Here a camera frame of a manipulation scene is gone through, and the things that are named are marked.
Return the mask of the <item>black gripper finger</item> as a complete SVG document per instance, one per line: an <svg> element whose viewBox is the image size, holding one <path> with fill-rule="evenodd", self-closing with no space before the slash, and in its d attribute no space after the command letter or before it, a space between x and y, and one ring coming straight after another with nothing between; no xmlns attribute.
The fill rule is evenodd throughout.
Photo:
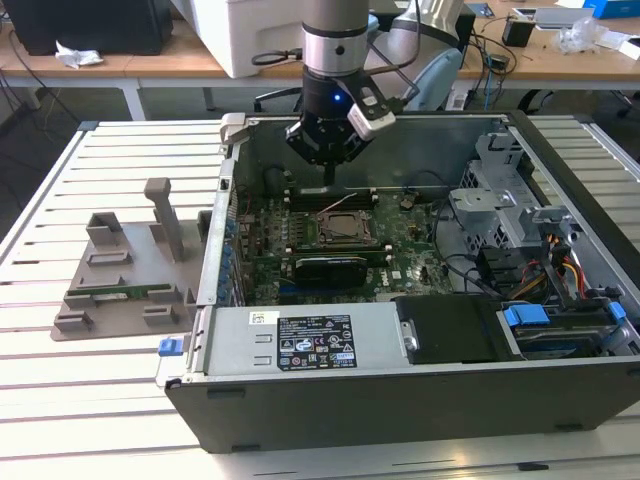
<svg viewBox="0 0 640 480"><path fill-rule="evenodd" d="M317 123L298 121L286 129L286 143L308 164L323 169L323 184L331 185L331 144Z"/></svg>
<svg viewBox="0 0 640 480"><path fill-rule="evenodd" d="M370 144L358 135L352 135L345 142L331 147L329 157L329 184L335 184L336 170L339 165L355 160Z"/></svg>

